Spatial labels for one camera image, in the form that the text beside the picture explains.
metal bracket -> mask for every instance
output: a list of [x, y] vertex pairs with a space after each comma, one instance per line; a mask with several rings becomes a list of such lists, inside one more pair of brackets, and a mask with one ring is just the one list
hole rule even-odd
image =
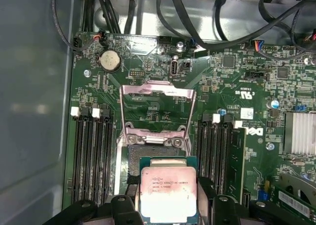
[[[123, 96], [127, 94], [144, 94], [149, 95], [153, 92], [162, 92], [166, 96], [185, 97], [192, 101], [188, 123], [182, 131], [162, 131], [160, 133], [153, 133], [147, 129], [129, 128], [125, 125], [124, 116], [124, 101]], [[123, 133], [125, 135], [126, 144], [145, 144], [157, 143], [165, 146], [181, 147], [184, 145], [185, 138], [188, 135], [190, 128], [193, 109], [196, 101], [196, 91], [190, 89], [176, 88], [171, 82], [167, 81], [153, 81], [149, 80], [141, 86], [123, 85], [119, 89], [120, 108], [123, 125]]]

capacitor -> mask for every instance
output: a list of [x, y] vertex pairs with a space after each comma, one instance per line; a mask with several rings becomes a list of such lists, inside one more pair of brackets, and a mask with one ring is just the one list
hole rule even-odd
[[98, 63], [106, 72], [113, 73], [120, 68], [121, 59], [114, 50], [107, 50], [99, 56]]
[[269, 109], [278, 109], [279, 106], [280, 106], [280, 103], [279, 103], [278, 100], [269, 100], [269, 101], [267, 102], [267, 107], [268, 107]]
[[227, 114], [227, 111], [225, 109], [218, 109], [217, 114], [220, 114], [221, 116], [224, 116]]

white label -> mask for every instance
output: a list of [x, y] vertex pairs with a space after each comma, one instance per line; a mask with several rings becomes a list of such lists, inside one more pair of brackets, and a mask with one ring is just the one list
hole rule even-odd
[[253, 108], [241, 108], [240, 118], [243, 120], [253, 120]]
[[308, 207], [306, 207], [305, 205], [301, 204], [300, 202], [297, 202], [296, 200], [292, 199], [290, 196], [284, 194], [283, 192], [279, 191], [278, 192], [278, 198], [286, 203], [288, 206], [292, 207], [293, 209], [295, 209], [296, 211], [300, 212], [301, 214], [303, 214], [304, 216], [306, 216], [307, 218], [310, 218], [311, 216], [311, 211]]
[[252, 96], [255, 95], [253, 91], [237, 90], [235, 91], [236, 95], [240, 95], [241, 99], [252, 100]]
[[246, 129], [246, 135], [257, 135], [257, 136], [263, 136], [263, 128], [248, 128], [248, 127], [243, 127]]

gray metal wall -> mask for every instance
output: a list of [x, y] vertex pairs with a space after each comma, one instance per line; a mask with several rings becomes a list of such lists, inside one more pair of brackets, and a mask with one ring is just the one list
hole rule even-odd
[[[58, 0], [66, 33], [79, 1]], [[38, 225], [61, 210], [69, 60], [50, 0], [0, 0], [1, 225]]]

dimm slot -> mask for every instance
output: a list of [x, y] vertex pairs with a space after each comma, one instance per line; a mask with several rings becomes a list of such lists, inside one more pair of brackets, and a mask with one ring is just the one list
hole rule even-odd
[[93, 199], [101, 204], [109, 191], [112, 123], [91, 116], [76, 121], [72, 203]]

